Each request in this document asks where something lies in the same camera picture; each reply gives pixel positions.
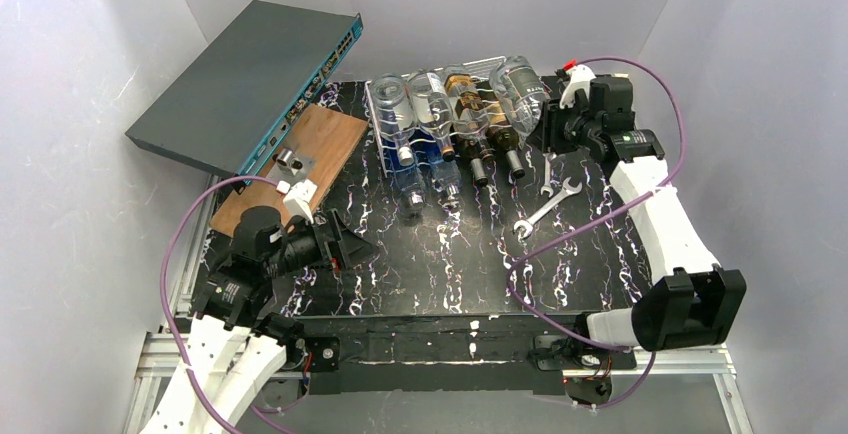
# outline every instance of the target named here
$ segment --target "open-end wrench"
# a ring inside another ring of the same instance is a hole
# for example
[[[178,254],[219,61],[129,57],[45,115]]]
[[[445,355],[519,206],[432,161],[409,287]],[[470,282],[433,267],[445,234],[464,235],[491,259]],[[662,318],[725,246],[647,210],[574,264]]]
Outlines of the open-end wrench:
[[[545,185],[542,186],[542,195],[548,196],[549,198],[554,194],[554,188],[551,187],[551,161],[554,160],[556,154],[552,152],[546,152],[543,154],[545,157]]]
[[[562,200],[566,197],[573,196],[583,190],[583,183],[577,184],[577,186],[572,186],[569,181],[571,181],[570,177],[562,181],[562,190],[556,193],[556,195],[546,202],[544,206],[540,207],[538,211],[534,212],[527,219],[520,219],[515,222],[515,225],[512,226],[512,232],[515,233],[519,239],[523,240],[530,237],[530,234],[533,233],[533,226],[539,222],[540,219],[545,217],[551,209],[562,202]]]

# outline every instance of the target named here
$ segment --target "black marble tabletop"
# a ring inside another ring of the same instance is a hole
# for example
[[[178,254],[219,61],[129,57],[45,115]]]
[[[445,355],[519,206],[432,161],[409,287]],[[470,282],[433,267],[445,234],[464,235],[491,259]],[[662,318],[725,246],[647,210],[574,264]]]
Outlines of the black marble tabletop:
[[[367,119],[364,90],[364,82],[328,84],[319,104]],[[488,167],[491,182],[484,188],[472,185],[460,160],[459,211],[443,209],[430,195],[421,219],[408,222],[398,215],[400,193],[383,175],[369,125],[322,208],[337,209],[379,254],[351,271],[305,269],[283,276],[275,283],[274,309],[299,317],[522,312],[506,290],[513,260],[622,204],[594,162],[579,152],[561,156],[553,166],[555,187],[571,177],[583,190],[519,241],[512,225],[547,201],[539,195],[541,152],[527,146],[522,157],[524,178],[513,182],[505,163],[496,163]],[[227,242],[212,233],[204,254]],[[205,269],[203,263],[200,279]],[[650,268],[632,221],[618,218],[533,259],[517,281],[525,300],[544,311],[608,310],[632,306],[650,286]]]

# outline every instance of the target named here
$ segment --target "brown wooden board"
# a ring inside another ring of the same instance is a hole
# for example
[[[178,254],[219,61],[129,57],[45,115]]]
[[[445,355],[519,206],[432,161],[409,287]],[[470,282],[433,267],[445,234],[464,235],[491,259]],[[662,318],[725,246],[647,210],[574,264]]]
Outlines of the brown wooden board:
[[[285,146],[300,156],[315,160],[315,166],[307,176],[318,186],[309,203],[313,211],[324,200],[366,127],[367,123],[361,119],[310,104],[277,148],[279,152]],[[262,166],[260,176],[268,175],[274,165],[272,159]],[[241,194],[230,194],[218,212],[212,216],[209,227],[232,237],[241,214],[254,206],[273,206],[280,211],[283,224],[289,220],[289,212],[283,207],[283,198],[276,189],[264,182],[254,182]]]

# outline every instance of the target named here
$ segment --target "white bottle cap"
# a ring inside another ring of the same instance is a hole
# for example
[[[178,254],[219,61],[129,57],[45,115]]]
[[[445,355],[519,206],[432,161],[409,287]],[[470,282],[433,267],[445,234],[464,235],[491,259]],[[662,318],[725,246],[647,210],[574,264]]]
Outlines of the white bottle cap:
[[[398,162],[400,162],[401,166],[411,166],[412,161],[415,160],[415,153],[412,152],[412,149],[408,147],[401,147],[398,149]]]

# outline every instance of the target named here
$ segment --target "table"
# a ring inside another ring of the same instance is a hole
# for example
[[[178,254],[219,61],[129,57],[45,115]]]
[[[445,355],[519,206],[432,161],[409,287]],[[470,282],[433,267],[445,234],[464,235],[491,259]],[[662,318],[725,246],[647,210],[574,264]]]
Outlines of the table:
[[[557,88],[555,78],[546,83]],[[319,104],[367,119],[364,82],[328,84]],[[506,291],[514,259],[568,230],[622,204],[597,164],[571,153],[554,165],[555,184],[566,177],[583,191],[544,218],[526,242],[512,225],[546,201],[539,195],[544,160],[528,146],[527,175],[513,182],[504,166],[489,168],[484,188],[463,171],[462,207],[449,213],[432,199],[422,219],[398,218],[399,192],[380,168],[369,129],[322,204],[335,208],[346,224],[378,247],[378,256],[352,272],[305,269],[275,284],[274,310],[299,318],[320,316],[499,315],[523,310]],[[207,253],[229,242],[219,233],[207,239]],[[206,274],[202,263],[198,280]],[[545,311],[576,313],[632,306],[650,287],[650,268],[629,218],[618,218],[534,259],[517,280],[525,300]]]

